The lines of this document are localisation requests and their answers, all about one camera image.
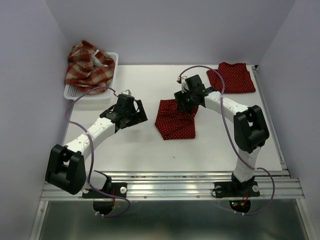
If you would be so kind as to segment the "red polka dot skirt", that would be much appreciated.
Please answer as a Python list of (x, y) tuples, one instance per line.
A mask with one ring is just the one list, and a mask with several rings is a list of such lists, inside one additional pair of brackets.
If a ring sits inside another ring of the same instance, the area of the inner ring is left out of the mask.
[(195, 116), (199, 107), (180, 112), (175, 99), (160, 100), (155, 127), (163, 140), (187, 140), (196, 137)]
[(250, 72), (245, 63), (222, 62), (215, 70), (224, 80), (225, 94), (248, 94), (256, 92)]

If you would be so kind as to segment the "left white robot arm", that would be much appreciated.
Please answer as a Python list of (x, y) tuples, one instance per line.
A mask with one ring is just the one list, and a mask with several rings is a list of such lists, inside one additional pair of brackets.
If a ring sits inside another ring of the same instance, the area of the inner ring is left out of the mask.
[(95, 149), (107, 138), (147, 119), (142, 101), (121, 93), (116, 104), (103, 111), (89, 129), (84, 128), (83, 134), (51, 149), (45, 181), (72, 195), (88, 190), (110, 198), (111, 177), (92, 168), (86, 170), (85, 161), (94, 157)]

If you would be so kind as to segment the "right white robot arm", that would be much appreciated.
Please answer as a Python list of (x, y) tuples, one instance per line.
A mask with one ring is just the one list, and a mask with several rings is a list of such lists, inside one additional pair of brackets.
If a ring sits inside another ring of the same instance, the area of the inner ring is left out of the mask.
[(270, 137), (270, 132), (262, 109), (235, 102), (215, 89), (205, 87), (199, 75), (178, 80), (181, 90), (174, 93), (178, 110), (190, 113), (192, 109), (202, 106), (221, 114), (222, 121), (233, 124), (233, 134), (228, 139), (237, 156), (237, 162), (227, 182), (215, 182), (216, 198), (241, 197), (250, 195), (258, 197), (259, 188), (255, 182), (254, 171), (261, 148)]

